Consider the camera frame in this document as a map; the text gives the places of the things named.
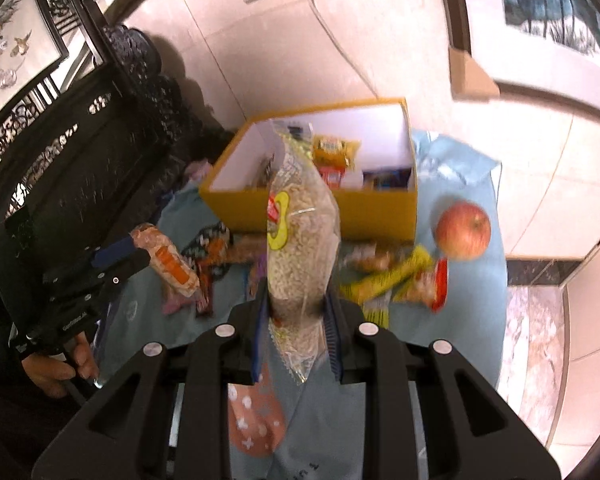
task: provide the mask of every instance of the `red apple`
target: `red apple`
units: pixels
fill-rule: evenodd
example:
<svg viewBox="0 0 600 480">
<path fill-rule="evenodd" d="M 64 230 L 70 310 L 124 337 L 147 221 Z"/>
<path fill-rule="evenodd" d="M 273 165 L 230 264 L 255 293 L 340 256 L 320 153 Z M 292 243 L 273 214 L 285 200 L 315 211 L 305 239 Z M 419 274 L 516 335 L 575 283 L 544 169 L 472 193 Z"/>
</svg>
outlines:
<svg viewBox="0 0 600 480">
<path fill-rule="evenodd" d="M 475 260 L 489 246 L 491 222 L 480 206 L 460 201 L 442 213 L 434 236 L 449 259 Z"/>
</svg>

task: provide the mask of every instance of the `cardboard box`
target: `cardboard box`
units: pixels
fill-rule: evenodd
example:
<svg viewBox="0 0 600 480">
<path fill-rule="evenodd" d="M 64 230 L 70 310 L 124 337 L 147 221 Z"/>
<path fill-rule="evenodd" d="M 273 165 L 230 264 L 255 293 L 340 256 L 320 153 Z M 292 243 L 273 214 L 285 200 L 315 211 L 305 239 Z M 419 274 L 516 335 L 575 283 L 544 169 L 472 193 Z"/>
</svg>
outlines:
<svg viewBox="0 0 600 480">
<path fill-rule="evenodd" d="M 415 156 L 404 99 L 379 99 L 268 114 L 248 121 L 220 156 L 200 186 L 200 195 L 218 218 L 234 232 L 265 232 L 266 189 L 246 188 L 262 161 L 273 156 L 273 168 L 284 155 L 274 120 L 310 123 L 314 135 L 360 140 L 355 165 L 363 171 L 412 167 L 408 189 L 338 189 L 340 230 L 348 240 L 412 242 L 418 204 Z"/>
</svg>

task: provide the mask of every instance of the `picture frame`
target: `picture frame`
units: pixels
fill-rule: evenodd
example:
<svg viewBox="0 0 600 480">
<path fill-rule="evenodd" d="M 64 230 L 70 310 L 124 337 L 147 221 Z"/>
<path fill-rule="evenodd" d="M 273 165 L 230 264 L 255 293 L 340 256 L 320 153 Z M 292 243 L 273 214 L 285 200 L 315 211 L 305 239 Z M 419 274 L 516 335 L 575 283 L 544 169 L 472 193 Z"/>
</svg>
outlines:
<svg viewBox="0 0 600 480">
<path fill-rule="evenodd" d="M 79 25 L 69 0 L 3 1 L 0 117 L 23 103 L 28 114 L 35 116 L 58 97 L 50 75 L 68 56 L 63 37 Z"/>
<path fill-rule="evenodd" d="M 516 8 L 529 1 L 532 5 L 525 7 L 528 15 L 539 20 L 526 20 L 527 16 Z M 577 9 L 581 1 L 584 6 L 588 3 L 594 7 L 596 19 L 589 21 L 600 25 L 599 8 L 592 0 L 446 0 L 448 19 L 456 19 L 449 24 L 450 38 L 463 41 L 464 50 L 498 85 L 550 94 L 558 100 L 575 101 L 600 111 L 600 44 L 581 19 L 584 11 Z M 458 12 L 450 12 L 450 9 L 463 7 L 466 8 L 464 24 L 458 23 L 461 21 Z M 550 10 L 555 7 L 562 16 L 551 20 L 555 14 Z M 566 22 L 565 28 L 562 28 L 563 22 Z M 463 25 L 468 28 L 466 34 L 461 32 Z M 525 26 L 531 28 L 533 34 L 523 30 Z M 557 43 L 551 37 L 552 31 L 558 38 L 567 39 L 582 32 L 589 54 Z"/>
</svg>

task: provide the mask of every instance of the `yellow label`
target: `yellow label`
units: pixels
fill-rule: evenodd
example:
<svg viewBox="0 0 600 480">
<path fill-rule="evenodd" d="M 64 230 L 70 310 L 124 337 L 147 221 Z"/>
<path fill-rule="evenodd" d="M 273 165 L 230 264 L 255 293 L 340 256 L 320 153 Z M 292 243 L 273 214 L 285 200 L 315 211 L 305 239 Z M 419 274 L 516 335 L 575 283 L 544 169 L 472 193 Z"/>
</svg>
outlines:
<svg viewBox="0 0 600 480">
<path fill-rule="evenodd" d="M 274 201 L 280 211 L 280 219 L 278 220 L 277 232 L 274 235 L 272 233 L 267 233 L 267 243 L 272 251 L 279 251 L 285 246 L 288 237 L 286 213 L 289 209 L 289 195 L 286 191 L 280 191 L 274 197 Z"/>
</svg>

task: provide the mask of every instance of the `power cord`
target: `power cord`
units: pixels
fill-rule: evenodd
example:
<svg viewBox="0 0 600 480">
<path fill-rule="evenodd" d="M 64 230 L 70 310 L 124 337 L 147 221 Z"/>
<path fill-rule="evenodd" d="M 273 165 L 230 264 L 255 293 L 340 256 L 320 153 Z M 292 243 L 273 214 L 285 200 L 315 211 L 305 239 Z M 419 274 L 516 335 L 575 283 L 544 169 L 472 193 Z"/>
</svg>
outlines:
<svg viewBox="0 0 600 480">
<path fill-rule="evenodd" d="M 307 0 L 307 2 L 309 3 L 309 7 L 311 8 L 312 12 L 314 13 L 316 20 L 318 20 L 318 23 L 320 23 L 320 26 L 325 31 L 327 37 L 331 40 L 331 43 L 333 43 L 333 46 L 340 53 L 340 55 L 342 56 L 344 61 L 346 61 L 349 64 L 349 66 L 354 70 L 354 72 L 356 74 L 358 74 L 359 78 L 362 79 L 362 82 L 366 85 L 367 88 L 369 88 L 369 91 L 374 95 L 374 97 L 378 98 L 379 95 L 378 95 L 378 92 L 376 91 L 376 88 L 374 87 L 373 83 L 366 76 L 365 72 L 344 51 L 341 44 L 338 42 L 336 37 L 333 35 L 333 32 L 329 28 L 329 25 L 327 25 L 327 23 L 324 21 L 324 18 L 320 14 L 320 11 L 315 6 L 315 0 Z"/>
</svg>

